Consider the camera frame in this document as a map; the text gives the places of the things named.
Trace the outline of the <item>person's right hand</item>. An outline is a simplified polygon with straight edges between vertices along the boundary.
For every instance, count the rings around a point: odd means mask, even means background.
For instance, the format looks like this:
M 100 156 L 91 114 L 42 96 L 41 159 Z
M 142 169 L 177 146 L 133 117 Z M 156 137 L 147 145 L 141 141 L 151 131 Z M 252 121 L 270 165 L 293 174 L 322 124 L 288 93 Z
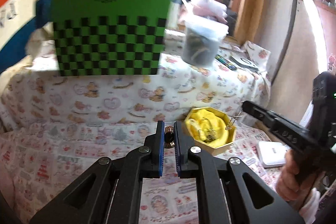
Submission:
M 318 176 L 313 173 L 303 182 L 298 182 L 295 176 L 299 174 L 299 167 L 294 160 L 294 152 L 291 149 L 286 152 L 285 161 L 276 184 L 276 192 L 285 201 L 304 201 L 313 189 Z

